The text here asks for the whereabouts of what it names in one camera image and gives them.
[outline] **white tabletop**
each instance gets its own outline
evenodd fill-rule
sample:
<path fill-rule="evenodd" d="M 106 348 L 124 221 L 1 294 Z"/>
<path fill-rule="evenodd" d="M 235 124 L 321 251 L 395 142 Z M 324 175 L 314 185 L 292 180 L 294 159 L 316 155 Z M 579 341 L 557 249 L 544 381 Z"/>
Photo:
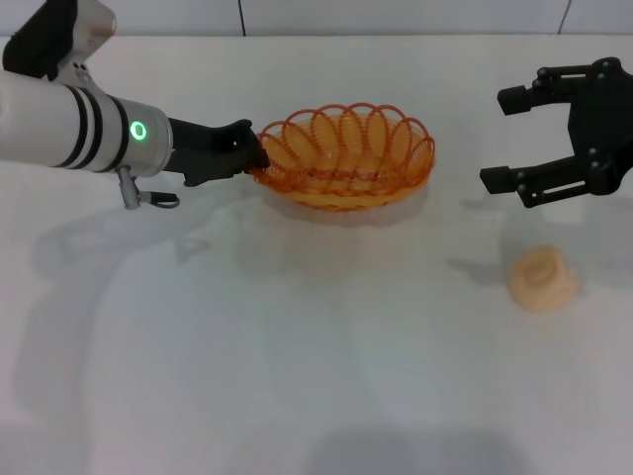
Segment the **white tabletop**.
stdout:
<path fill-rule="evenodd" d="M 497 91 L 633 38 L 113 39 L 110 94 L 254 129 L 393 104 L 437 140 L 427 190 L 303 209 L 247 176 L 123 210 L 114 177 L 0 164 L 3 475 L 630 475 L 633 190 L 525 210 L 482 166 L 572 153 L 567 107 Z M 534 316 L 504 273 L 559 246 L 582 295 Z"/>

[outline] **black stripe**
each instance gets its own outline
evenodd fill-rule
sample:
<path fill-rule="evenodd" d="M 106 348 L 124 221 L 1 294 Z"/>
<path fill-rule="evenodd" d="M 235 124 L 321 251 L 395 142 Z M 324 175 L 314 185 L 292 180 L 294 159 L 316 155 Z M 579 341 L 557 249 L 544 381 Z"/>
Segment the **black stripe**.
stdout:
<path fill-rule="evenodd" d="M 101 146 L 101 137 L 103 135 L 103 118 L 101 117 L 101 108 L 99 107 L 99 103 L 88 89 L 85 87 L 81 87 L 80 89 L 88 97 L 88 101 L 90 101 L 90 105 L 92 106 L 92 112 L 95 116 L 95 135 L 92 139 L 92 145 L 90 145 L 90 149 L 88 150 L 86 157 L 81 160 L 78 165 L 71 166 L 71 170 L 83 168 L 94 159 L 97 151 L 99 151 L 99 146 Z"/>
<path fill-rule="evenodd" d="M 112 99 L 112 102 L 115 103 L 115 106 L 117 106 L 117 110 L 119 111 L 119 115 L 121 116 L 121 145 L 119 145 L 119 151 L 117 152 L 115 159 L 112 160 L 112 163 L 106 166 L 103 170 L 99 170 L 96 173 L 106 173 L 108 171 L 114 170 L 117 166 L 119 166 L 119 163 L 121 163 L 121 160 L 123 160 L 126 151 L 128 151 L 128 142 L 130 141 L 130 134 L 128 131 L 130 122 L 128 121 L 128 114 L 126 113 L 126 109 L 123 107 L 123 104 L 121 104 L 121 101 L 119 101 L 119 99 L 112 96 L 108 97 Z"/>
<path fill-rule="evenodd" d="M 63 168 L 77 159 L 79 153 L 83 149 L 83 145 L 86 143 L 86 135 L 88 134 L 88 114 L 86 113 L 86 105 L 83 103 L 83 99 L 74 87 L 66 86 L 75 100 L 77 101 L 77 107 L 79 108 L 79 136 L 77 137 L 77 143 L 66 160 L 59 165 L 55 165 L 53 168 Z"/>

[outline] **wire basket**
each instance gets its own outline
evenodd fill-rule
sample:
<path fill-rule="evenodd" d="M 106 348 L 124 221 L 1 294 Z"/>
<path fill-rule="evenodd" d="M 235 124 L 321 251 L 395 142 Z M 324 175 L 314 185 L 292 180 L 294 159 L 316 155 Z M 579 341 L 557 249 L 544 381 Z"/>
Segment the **wire basket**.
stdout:
<path fill-rule="evenodd" d="M 258 137 L 270 167 L 251 170 L 255 180 L 327 211 L 401 201 L 426 183 L 435 163 L 435 141 L 426 127 L 393 106 L 303 110 Z"/>

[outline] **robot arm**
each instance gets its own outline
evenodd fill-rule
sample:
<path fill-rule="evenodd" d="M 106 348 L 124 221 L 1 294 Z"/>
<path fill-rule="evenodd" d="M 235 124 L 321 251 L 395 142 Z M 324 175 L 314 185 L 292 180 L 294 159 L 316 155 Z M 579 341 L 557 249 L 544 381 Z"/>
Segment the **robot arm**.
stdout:
<path fill-rule="evenodd" d="M 179 203 L 140 192 L 139 176 L 177 172 L 198 186 L 269 165 L 249 121 L 213 129 L 104 93 L 83 61 L 114 30 L 114 14 L 97 0 L 48 0 L 12 37 L 0 71 L 2 159 L 117 173 L 128 209 Z"/>
<path fill-rule="evenodd" d="M 633 76 L 607 57 L 588 66 L 543 67 L 532 87 L 498 93 L 509 116 L 547 104 L 571 104 L 574 156 L 524 168 L 485 168 L 489 193 L 517 192 L 526 208 L 590 193 L 617 191 L 633 167 Z"/>

